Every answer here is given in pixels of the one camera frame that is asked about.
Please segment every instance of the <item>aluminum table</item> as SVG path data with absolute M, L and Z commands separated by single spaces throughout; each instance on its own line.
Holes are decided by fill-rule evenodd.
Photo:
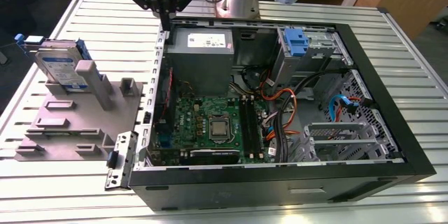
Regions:
M 438 174 L 358 202 L 152 212 L 132 191 L 104 191 L 106 162 L 18 162 L 15 148 L 38 114 L 46 76 L 32 66 L 0 117 L 0 222 L 431 223 L 448 221 L 448 89 L 388 14 L 376 8 L 262 2 L 263 19 L 350 24 Z M 215 16 L 195 0 L 184 16 Z M 72 0 L 51 38 L 86 40 L 111 81 L 151 90 L 159 20 L 131 0 Z

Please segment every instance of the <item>white sticker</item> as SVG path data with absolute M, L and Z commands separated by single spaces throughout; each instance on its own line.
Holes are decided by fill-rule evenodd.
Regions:
M 60 85 L 72 92 L 83 92 L 88 87 L 84 78 L 75 72 L 72 58 L 43 57 L 43 64 Z
M 270 86 L 274 86 L 274 85 L 275 85 L 274 80 L 271 80 L 270 78 L 267 78 L 267 84 L 268 84 Z
M 188 47 L 220 47 L 226 48 L 224 34 L 190 34 Z
M 268 149 L 268 154 L 270 154 L 271 156 L 275 156 L 275 153 L 276 153 L 276 149 L 272 148 L 272 147 L 270 147 L 270 149 Z

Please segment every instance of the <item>floor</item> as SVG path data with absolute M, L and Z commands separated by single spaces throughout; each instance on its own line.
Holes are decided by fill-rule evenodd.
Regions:
M 28 6 L 36 20 L 34 35 L 50 36 L 70 2 L 71 0 L 39 0 Z M 0 114 L 32 64 L 31 59 L 11 44 L 14 36 L 0 29 L 0 52 L 12 59 L 7 65 L 0 65 Z M 438 31 L 435 26 L 430 25 L 416 38 L 415 44 L 442 79 L 448 83 L 448 69 L 446 68 L 448 66 L 448 32 Z

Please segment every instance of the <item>blue drive bracket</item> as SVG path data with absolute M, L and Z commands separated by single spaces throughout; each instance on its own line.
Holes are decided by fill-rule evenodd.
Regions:
M 286 28 L 286 41 L 291 49 L 291 55 L 295 57 L 304 56 L 308 50 L 308 38 L 303 30 Z

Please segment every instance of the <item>black connector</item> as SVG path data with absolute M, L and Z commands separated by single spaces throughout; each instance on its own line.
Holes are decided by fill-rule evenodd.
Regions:
M 143 123 L 144 124 L 148 124 L 151 121 L 151 112 L 146 112 L 146 116 L 143 118 Z
M 106 166 L 111 169 L 115 169 L 115 167 L 118 166 L 118 160 L 119 160 L 119 152 L 118 151 L 110 152 Z

